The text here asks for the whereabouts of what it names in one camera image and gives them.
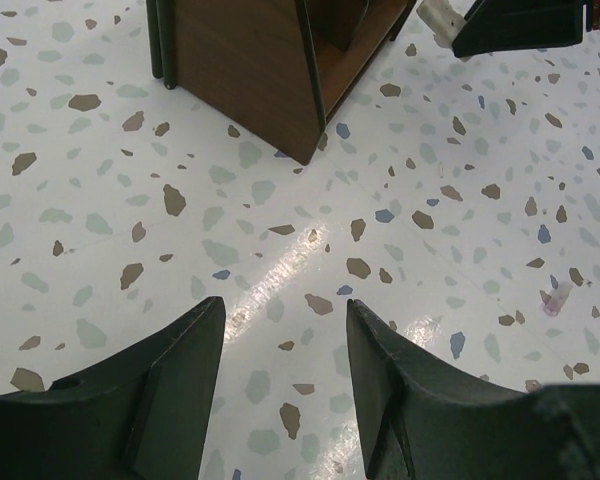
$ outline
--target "floor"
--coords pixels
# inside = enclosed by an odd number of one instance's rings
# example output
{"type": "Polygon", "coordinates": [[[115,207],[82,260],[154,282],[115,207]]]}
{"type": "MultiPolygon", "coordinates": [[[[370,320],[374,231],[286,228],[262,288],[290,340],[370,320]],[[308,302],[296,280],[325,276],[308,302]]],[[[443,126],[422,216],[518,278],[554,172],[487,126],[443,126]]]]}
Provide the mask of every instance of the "floor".
{"type": "Polygon", "coordinates": [[[222,295],[201,478],[353,480],[349,298],[507,387],[600,381],[600,34],[463,63],[414,16],[302,168],[154,80],[144,15],[0,1],[0,393],[222,295]]]}

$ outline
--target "blue speckle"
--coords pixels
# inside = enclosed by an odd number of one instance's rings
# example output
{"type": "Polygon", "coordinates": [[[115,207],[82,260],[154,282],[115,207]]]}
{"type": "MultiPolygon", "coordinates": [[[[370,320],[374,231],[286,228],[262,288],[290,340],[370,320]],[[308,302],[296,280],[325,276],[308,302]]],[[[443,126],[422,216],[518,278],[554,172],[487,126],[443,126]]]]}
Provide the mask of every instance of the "blue speckle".
{"type": "Polygon", "coordinates": [[[351,132],[349,131],[349,127],[346,123],[339,123],[336,125],[336,133],[340,135],[340,138],[346,140],[351,136],[351,132]]]}
{"type": "Polygon", "coordinates": [[[337,291],[337,295],[351,295],[352,293],[353,288],[351,288],[349,285],[343,285],[337,291]]]}
{"type": "Polygon", "coordinates": [[[460,354],[462,353],[462,349],[464,348],[464,342],[466,338],[464,333],[458,332],[451,335],[449,342],[451,343],[451,353],[453,354],[453,358],[455,360],[460,358],[460,354]]]}
{"type": "Polygon", "coordinates": [[[394,219],[394,217],[395,215],[386,208],[384,210],[378,210],[376,212],[376,220],[378,220],[380,223],[389,223],[391,220],[394,219]]]}
{"type": "Polygon", "coordinates": [[[587,160],[593,160],[593,152],[586,145],[582,147],[582,153],[584,153],[584,156],[587,160]]]}
{"type": "Polygon", "coordinates": [[[538,230],[538,240],[540,240],[540,243],[542,244],[549,243],[551,241],[551,234],[544,223],[540,225],[540,230],[538,230]]]}
{"type": "Polygon", "coordinates": [[[218,280],[226,280],[231,275],[229,270],[220,270],[219,272],[214,273],[213,278],[217,278],[218,280]]]}

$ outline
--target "white floor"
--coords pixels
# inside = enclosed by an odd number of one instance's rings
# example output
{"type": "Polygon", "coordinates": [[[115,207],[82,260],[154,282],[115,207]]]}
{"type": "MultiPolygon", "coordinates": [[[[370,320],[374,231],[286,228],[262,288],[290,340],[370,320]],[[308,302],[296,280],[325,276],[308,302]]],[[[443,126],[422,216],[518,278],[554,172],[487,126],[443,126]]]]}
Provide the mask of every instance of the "white floor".
{"type": "Polygon", "coordinates": [[[600,34],[462,63],[414,15],[302,168],[151,77],[141,3],[0,1],[0,393],[222,295],[201,478],[352,480],[348,298],[501,385],[600,381],[600,34]]]}

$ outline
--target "small pink object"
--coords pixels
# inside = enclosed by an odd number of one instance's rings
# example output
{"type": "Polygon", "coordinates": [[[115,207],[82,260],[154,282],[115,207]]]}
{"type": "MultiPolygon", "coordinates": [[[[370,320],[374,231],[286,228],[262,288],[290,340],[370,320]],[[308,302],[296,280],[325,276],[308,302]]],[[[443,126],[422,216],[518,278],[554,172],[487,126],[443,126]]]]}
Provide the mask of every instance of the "small pink object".
{"type": "Polygon", "coordinates": [[[559,283],[558,288],[551,292],[549,301],[544,305],[544,313],[550,317],[557,316],[560,313],[560,310],[562,310],[562,306],[567,301],[567,298],[569,298],[572,288],[573,283],[571,282],[559,283]]]}

